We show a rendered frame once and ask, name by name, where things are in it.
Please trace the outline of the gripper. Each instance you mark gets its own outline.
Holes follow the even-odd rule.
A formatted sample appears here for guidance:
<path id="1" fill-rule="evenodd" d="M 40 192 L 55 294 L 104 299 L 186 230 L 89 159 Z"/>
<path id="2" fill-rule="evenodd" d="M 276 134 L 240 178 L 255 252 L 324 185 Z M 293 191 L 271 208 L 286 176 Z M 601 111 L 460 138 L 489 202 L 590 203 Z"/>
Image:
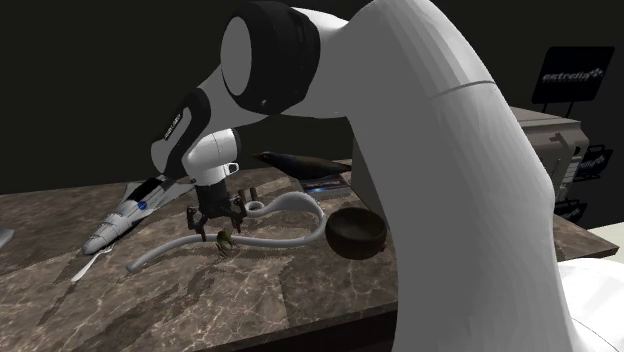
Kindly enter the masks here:
<path id="1" fill-rule="evenodd" d="M 201 240 L 206 242 L 204 227 L 208 218 L 229 216 L 233 228 L 238 233 L 241 232 L 243 220 L 247 217 L 244 190 L 238 190 L 237 194 L 230 199 L 226 181 L 221 180 L 212 185 L 196 185 L 195 191 L 199 210 L 195 207 L 187 207 L 186 218 L 189 230 L 194 230 L 196 234 L 201 236 Z"/>

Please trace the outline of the small green frog figure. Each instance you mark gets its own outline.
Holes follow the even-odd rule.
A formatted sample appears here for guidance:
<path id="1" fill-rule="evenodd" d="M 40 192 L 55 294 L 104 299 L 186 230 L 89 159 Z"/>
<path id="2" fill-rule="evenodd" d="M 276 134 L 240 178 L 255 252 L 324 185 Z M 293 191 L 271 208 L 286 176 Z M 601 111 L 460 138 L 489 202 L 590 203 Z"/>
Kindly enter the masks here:
<path id="1" fill-rule="evenodd" d="M 221 230 L 217 233 L 215 245 L 223 256 L 228 256 L 229 251 L 238 246 L 227 230 Z"/>

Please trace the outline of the grey curved tube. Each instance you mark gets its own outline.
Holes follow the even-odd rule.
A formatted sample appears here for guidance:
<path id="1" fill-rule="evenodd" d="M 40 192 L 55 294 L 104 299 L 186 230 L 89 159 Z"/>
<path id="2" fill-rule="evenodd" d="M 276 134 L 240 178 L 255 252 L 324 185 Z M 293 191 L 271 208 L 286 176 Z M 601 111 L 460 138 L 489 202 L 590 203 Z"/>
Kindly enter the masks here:
<path id="1" fill-rule="evenodd" d="M 305 246 L 325 235 L 325 226 L 327 224 L 328 216 L 324 213 L 317 200 L 306 193 L 299 191 L 287 192 L 277 196 L 268 205 L 265 205 L 260 201 L 249 201 L 244 205 L 244 208 L 249 218 L 260 218 L 278 211 L 307 212 L 316 216 L 318 219 L 318 226 L 311 233 L 303 237 L 292 239 L 254 238 L 233 235 L 232 239 L 236 244 L 265 248 L 294 248 Z M 135 272 L 148 261 L 166 253 L 169 250 L 186 244 L 199 242 L 203 242 L 203 238 L 200 234 L 188 235 L 169 241 L 138 257 L 135 261 L 126 266 L 126 270 L 130 273 Z"/>

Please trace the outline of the white toy space shuttle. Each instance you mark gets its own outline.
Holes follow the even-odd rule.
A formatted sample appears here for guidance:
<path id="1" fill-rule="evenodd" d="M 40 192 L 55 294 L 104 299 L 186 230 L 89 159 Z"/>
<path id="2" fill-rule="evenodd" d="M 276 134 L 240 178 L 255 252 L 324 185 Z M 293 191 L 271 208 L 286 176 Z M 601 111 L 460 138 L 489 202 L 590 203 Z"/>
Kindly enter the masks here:
<path id="1" fill-rule="evenodd" d="M 131 232 L 145 218 L 194 188 L 164 175 L 143 182 L 130 182 L 120 202 L 108 213 L 82 246 L 84 255 L 92 255 Z"/>

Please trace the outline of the dark flat box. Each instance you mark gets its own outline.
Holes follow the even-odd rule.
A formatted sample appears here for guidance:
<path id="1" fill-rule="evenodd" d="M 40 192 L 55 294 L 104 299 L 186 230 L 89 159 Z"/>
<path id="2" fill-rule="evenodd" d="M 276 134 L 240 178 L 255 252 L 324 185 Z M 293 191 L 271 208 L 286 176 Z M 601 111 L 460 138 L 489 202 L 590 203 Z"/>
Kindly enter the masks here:
<path id="1" fill-rule="evenodd" d="M 348 195 L 351 192 L 349 183 L 341 175 L 299 180 L 298 183 L 304 193 L 315 198 Z"/>

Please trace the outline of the silver fork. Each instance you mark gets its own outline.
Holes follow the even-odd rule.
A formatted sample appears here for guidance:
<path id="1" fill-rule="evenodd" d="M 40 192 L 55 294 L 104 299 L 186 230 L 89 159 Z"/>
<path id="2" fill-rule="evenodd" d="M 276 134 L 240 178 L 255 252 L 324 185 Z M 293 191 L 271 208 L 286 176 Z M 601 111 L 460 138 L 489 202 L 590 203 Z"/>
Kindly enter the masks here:
<path id="1" fill-rule="evenodd" d="M 87 273 L 87 271 L 93 266 L 98 257 L 102 254 L 107 254 L 111 252 L 114 248 L 114 244 L 110 244 L 109 246 L 104 247 L 95 253 L 92 258 L 71 278 L 71 282 L 75 283 L 82 279 L 82 277 Z"/>

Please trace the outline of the dark brown bowl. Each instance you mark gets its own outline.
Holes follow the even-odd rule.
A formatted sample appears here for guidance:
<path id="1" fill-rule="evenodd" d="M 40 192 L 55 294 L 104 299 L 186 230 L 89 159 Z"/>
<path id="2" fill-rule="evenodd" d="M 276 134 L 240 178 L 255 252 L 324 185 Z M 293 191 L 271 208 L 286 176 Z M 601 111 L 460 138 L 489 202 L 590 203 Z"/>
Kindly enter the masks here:
<path id="1" fill-rule="evenodd" d="M 330 248 L 350 260 L 365 260 L 386 248 L 388 229 L 375 212 L 359 207 L 347 207 L 332 213 L 325 226 Z"/>

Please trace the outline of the grey cabinet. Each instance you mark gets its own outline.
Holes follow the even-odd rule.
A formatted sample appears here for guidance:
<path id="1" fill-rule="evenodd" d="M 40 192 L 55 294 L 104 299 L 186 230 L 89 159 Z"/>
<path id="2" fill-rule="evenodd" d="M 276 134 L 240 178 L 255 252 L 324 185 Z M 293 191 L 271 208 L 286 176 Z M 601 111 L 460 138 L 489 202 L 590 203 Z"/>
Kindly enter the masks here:
<path id="1" fill-rule="evenodd" d="M 511 110 L 551 178 L 556 201 L 564 201 L 589 146 L 581 123 L 518 107 Z"/>

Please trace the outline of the black display rack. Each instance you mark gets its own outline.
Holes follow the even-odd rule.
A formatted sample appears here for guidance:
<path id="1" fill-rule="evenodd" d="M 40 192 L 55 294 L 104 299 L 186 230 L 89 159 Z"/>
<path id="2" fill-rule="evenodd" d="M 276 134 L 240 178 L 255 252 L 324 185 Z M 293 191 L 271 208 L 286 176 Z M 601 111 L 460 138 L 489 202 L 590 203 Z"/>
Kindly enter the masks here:
<path id="1" fill-rule="evenodd" d="M 593 100 L 604 79 L 615 52 L 613 46 L 553 46 L 546 52 L 531 102 L 548 106 Z M 583 147 L 558 134 L 555 140 L 571 150 L 569 167 L 555 187 L 555 213 L 573 223 L 578 222 L 587 205 L 567 198 L 575 182 L 598 179 L 613 154 L 603 144 Z"/>

